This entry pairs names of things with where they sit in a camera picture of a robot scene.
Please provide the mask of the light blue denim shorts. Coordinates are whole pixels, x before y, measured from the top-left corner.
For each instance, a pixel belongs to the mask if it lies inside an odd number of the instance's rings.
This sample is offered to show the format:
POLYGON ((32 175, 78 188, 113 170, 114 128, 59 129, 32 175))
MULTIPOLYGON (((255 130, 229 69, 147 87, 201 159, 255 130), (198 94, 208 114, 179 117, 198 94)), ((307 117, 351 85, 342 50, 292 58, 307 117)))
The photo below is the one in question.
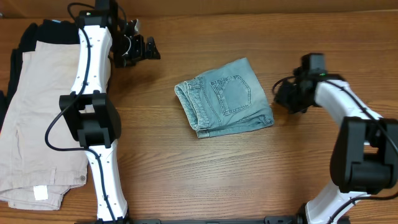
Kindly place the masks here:
POLYGON ((274 124, 266 94, 247 58, 183 81, 174 91, 200 139, 255 131, 274 124))

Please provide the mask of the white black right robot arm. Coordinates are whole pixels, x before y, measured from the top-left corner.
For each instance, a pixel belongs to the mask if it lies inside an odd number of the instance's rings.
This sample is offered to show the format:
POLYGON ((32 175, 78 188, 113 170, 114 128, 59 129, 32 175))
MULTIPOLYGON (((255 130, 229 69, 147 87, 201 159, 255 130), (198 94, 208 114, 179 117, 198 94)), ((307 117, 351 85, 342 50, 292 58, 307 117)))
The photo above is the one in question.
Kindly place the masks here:
POLYGON ((341 75, 328 72, 323 54, 302 56, 301 65, 272 92, 290 114, 306 113, 311 106, 325 109, 340 130, 325 188, 295 215, 267 216, 265 223, 349 223, 346 212, 358 202, 397 198, 378 195, 397 183, 397 120, 366 106, 341 75))

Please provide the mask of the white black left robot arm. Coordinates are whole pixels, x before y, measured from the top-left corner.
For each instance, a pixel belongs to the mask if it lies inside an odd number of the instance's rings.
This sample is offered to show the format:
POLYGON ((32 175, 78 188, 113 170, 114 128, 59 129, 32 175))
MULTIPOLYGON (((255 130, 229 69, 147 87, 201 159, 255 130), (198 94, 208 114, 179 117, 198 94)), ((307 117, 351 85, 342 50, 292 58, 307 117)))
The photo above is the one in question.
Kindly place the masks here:
POLYGON ((116 1, 97 0, 74 17, 80 55, 74 84, 60 96, 59 118, 64 118, 72 138, 79 143, 93 175, 97 199, 96 223, 131 223, 118 170, 117 146, 121 118, 107 94, 111 67, 135 66, 158 60, 153 37, 139 33, 139 21, 119 16, 116 1))

